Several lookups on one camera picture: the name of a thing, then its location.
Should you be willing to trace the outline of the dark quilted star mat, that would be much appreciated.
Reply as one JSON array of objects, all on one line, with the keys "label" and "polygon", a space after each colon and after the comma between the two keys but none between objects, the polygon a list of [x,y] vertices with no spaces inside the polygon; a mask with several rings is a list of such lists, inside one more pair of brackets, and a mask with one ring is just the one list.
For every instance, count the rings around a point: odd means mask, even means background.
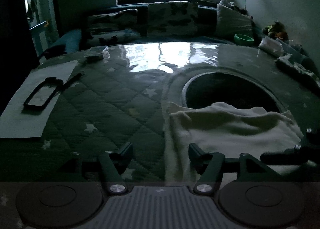
[{"label": "dark quilted star mat", "polygon": [[108,51],[110,58],[96,63],[76,52],[36,69],[78,62],[41,137],[1,138],[1,181],[92,181],[95,157],[127,142],[135,157],[125,178],[162,181],[166,102],[291,111],[302,130],[319,129],[319,98],[257,48],[161,42],[111,46]]}]

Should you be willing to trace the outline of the green bowl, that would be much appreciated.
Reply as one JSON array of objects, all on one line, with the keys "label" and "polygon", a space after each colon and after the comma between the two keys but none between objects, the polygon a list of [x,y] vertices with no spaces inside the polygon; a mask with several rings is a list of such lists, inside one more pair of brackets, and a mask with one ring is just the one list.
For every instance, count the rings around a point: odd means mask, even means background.
[{"label": "green bowl", "polygon": [[237,45],[241,46],[253,46],[254,45],[254,39],[244,35],[244,34],[235,34],[234,35],[234,42]]}]

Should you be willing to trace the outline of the crumpled patterned cloth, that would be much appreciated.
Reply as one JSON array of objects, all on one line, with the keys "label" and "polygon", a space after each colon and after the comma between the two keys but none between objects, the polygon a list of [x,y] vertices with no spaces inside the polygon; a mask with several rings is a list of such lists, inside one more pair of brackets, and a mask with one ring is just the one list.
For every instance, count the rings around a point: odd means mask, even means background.
[{"label": "crumpled patterned cloth", "polygon": [[319,81],[319,73],[311,58],[287,53],[275,60],[276,67],[297,81]]}]

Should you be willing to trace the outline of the white paper sheet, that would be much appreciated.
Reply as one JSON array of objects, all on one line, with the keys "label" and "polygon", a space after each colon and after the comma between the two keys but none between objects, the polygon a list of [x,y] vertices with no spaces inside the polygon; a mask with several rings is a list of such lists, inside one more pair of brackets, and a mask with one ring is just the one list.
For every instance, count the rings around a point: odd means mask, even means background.
[{"label": "white paper sheet", "polygon": [[74,60],[29,74],[1,115],[1,138],[41,137],[61,87],[77,64]]}]

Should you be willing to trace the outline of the light grey pillow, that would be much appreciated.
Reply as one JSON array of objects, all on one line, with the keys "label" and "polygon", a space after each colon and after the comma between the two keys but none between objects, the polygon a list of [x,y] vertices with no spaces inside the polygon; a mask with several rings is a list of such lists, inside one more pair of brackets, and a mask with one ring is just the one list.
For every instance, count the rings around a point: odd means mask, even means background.
[{"label": "light grey pillow", "polygon": [[217,4],[216,32],[224,37],[243,34],[253,38],[252,19],[234,10],[227,0]]}]

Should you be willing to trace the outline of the dark sofa bench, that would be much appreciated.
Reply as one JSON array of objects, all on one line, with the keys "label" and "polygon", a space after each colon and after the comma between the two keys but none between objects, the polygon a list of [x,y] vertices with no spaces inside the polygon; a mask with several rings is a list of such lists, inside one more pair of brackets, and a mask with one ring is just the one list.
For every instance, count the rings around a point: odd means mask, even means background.
[{"label": "dark sofa bench", "polygon": [[195,1],[154,2],[89,16],[86,31],[100,44],[121,44],[142,39],[177,41],[216,38],[215,8]]}]

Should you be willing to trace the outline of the plush toy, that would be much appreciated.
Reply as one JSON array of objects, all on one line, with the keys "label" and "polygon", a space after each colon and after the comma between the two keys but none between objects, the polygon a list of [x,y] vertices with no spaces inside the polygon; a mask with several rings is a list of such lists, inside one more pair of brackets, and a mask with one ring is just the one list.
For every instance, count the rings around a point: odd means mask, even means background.
[{"label": "plush toy", "polygon": [[268,25],[263,29],[263,34],[272,39],[281,41],[289,41],[288,33],[285,26],[280,21],[275,21],[272,25]]}]

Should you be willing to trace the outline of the small clear plastic box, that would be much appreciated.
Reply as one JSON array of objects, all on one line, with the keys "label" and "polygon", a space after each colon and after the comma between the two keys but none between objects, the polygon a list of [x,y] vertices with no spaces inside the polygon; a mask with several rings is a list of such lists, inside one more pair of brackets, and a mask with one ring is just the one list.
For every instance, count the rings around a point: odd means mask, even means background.
[{"label": "small clear plastic box", "polygon": [[110,54],[108,51],[108,46],[92,47],[85,53],[85,59],[89,63],[93,63],[96,61],[109,59],[109,58],[110,58]]}]

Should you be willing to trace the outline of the blue cushion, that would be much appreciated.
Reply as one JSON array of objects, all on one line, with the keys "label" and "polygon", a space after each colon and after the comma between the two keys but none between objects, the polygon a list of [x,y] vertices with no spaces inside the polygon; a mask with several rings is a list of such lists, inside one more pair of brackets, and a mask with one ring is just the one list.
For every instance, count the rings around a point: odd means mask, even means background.
[{"label": "blue cushion", "polygon": [[53,55],[73,53],[79,50],[80,41],[81,30],[72,30],[63,35],[61,38],[57,39],[57,41],[46,50],[46,52]]}]

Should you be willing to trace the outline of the black rectangular frame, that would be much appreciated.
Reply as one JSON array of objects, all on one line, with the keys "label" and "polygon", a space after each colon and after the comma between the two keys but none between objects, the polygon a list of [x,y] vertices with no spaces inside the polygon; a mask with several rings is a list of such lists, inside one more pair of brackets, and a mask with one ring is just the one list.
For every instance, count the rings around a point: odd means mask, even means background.
[{"label": "black rectangular frame", "polygon": [[38,115],[48,106],[60,91],[63,81],[56,77],[48,77],[31,92],[23,104],[23,113]]}]

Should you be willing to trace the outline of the beige cloth garment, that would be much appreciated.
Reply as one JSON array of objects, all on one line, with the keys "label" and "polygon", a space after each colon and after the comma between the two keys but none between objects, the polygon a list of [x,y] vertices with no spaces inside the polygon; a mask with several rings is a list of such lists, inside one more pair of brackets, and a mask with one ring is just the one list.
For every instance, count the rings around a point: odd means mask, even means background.
[{"label": "beige cloth garment", "polygon": [[292,113],[266,111],[263,107],[237,109],[224,102],[192,109],[168,102],[163,107],[165,132],[165,181],[195,182],[189,144],[205,152],[220,152],[228,158],[249,153],[281,152],[300,144],[303,134]]}]

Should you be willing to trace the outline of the white plastic bag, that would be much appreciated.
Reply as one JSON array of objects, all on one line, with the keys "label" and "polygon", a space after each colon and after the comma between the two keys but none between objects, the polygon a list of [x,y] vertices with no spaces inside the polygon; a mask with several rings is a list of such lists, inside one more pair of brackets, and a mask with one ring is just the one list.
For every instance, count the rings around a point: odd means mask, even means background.
[{"label": "white plastic bag", "polygon": [[275,57],[281,57],[284,54],[284,49],[281,42],[271,39],[269,37],[262,38],[258,48],[266,53],[274,55]]}]

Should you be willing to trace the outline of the flat camouflage cushion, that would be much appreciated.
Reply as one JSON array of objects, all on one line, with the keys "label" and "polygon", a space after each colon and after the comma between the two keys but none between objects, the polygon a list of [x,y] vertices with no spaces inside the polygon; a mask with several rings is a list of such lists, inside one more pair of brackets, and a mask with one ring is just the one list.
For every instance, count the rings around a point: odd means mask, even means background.
[{"label": "flat camouflage cushion", "polygon": [[125,9],[88,18],[87,43],[92,46],[115,45],[140,39],[138,10]]}]

